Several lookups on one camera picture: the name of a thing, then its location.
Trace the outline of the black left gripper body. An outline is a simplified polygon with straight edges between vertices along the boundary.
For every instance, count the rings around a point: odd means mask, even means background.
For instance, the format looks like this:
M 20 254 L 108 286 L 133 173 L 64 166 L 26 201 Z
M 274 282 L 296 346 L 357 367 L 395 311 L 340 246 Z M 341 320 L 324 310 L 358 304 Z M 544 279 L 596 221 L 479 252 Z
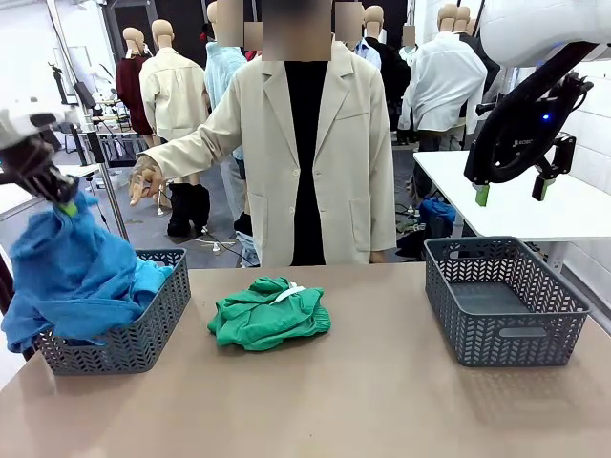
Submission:
M 63 175 L 53 164 L 54 148 L 40 135 L 1 149 L 1 184 L 16 184 L 33 196 L 51 200 L 49 186 L 65 189 L 75 177 Z

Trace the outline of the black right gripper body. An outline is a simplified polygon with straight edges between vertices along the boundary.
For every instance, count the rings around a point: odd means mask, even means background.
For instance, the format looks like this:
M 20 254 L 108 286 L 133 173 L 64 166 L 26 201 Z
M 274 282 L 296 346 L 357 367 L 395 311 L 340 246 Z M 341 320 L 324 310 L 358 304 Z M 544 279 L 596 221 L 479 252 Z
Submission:
M 484 134 L 485 123 L 471 145 L 464 176 L 473 185 L 489 185 L 521 175 L 543 156 L 532 146 L 552 132 L 557 105 L 557 96 L 540 98 L 517 114 L 503 116 L 492 134 Z

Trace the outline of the person right hand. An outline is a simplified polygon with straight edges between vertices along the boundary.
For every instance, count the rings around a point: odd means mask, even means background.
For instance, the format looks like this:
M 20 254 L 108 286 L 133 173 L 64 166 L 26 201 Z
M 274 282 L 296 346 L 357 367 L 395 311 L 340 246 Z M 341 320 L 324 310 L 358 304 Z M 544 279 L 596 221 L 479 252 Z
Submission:
M 129 176 L 130 205 L 136 206 L 145 198 L 153 198 L 158 192 L 163 176 L 158 164 L 147 155 L 137 157 Z

